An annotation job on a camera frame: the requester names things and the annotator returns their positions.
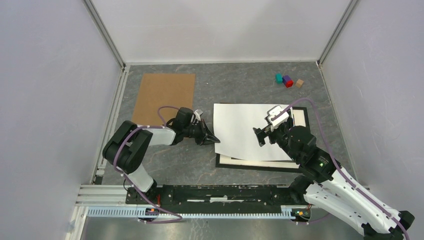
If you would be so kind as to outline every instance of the red block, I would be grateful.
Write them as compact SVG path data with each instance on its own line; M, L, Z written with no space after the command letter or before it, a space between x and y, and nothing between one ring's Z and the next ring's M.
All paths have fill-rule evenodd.
M290 88L291 86L293 86L293 80L289 80L286 84L284 84L286 88Z

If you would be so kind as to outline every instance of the colored block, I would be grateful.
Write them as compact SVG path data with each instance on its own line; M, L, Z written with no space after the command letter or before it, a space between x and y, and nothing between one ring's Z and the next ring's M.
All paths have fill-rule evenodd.
M293 82L293 80L289 77L289 75L284 75L283 77L282 77L282 83L284 84L284 85L286 85L288 82L290 82L290 81L292 81Z
M300 88L300 87L302 87L303 84L304 84L304 81L301 80L301 79L298 79L297 82L296 82L296 87Z
M291 86L293 86L293 80L290 79L289 81L284 83L284 85L285 85L286 88L290 88Z
M283 77L281 76L281 73L277 73L277 74L275 75L275 81L276 81L278 84L282 84L282 83L283 83Z

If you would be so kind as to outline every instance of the cardboard sheet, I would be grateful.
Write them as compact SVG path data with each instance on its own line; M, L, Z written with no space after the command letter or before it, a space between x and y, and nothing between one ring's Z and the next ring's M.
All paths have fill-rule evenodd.
M131 121L140 125L160 126L157 111L162 106L193 109L195 74L146 73L141 80ZM175 118L177 110L160 110L168 121Z
M253 128L264 128L268 110L277 104L214 104L213 131L221 141L215 143L217 154L240 160L289 161L290 157L277 145L259 146Z

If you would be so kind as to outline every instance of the small brown block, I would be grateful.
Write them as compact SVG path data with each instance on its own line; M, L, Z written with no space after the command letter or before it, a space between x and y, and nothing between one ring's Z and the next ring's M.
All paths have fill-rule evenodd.
M303 84L304 84L304 81L302 81L301 79L298 79L296 82L296 87L300 88L302 87Z

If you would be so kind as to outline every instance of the teal block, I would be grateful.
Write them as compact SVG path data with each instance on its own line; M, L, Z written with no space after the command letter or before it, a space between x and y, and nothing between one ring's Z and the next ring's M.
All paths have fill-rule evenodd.
M277 74L275 75L275 81L276 81L278 84L282 84L282 83L283 83L283 76L281 75L281 73L277 73Z

